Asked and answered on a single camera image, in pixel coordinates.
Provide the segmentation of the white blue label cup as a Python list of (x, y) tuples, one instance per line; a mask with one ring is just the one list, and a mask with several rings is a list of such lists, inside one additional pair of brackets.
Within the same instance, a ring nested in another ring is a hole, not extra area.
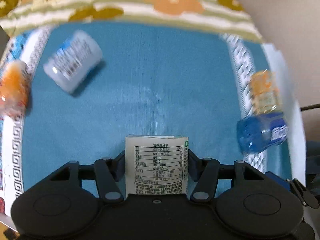
[(103, 58), (98, 43), (77, 30), (44, 64), (44, 72), (65, 92), (72, 94)]

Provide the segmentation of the teal patterned cloth mat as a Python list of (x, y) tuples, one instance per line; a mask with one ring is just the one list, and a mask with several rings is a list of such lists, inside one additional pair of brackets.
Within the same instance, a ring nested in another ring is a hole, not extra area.
[[(44, 64), (81, 30), (103, 52), (73, 94)], [(242, 159), (236, 123), (252, 113), (249, 78), (271, 69), (267, 44), (227, 34), (133, 23), (43, 27), (12, 38), (2, 61), (22, 60), (32, 74), (24, 117), (1, 118), (1, 211), (68, 161), (113, 158), (128, 135), (189, 139), (199, 157)]]

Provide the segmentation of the floral striped quilt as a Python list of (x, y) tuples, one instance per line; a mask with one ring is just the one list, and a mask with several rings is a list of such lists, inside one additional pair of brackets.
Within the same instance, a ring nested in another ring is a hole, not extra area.
[(228, 33), (261, 42), (251, 16), (237, 0), (1, 0), (1, 28), (16, 36), (43, 25), (130, 21)]

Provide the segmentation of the white label clear plastic cup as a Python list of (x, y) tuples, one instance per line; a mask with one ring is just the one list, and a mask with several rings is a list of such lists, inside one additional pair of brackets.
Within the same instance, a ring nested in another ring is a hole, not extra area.
[(126, 194), (186, 194), (188, 150), (188, 137), (127, 136)]

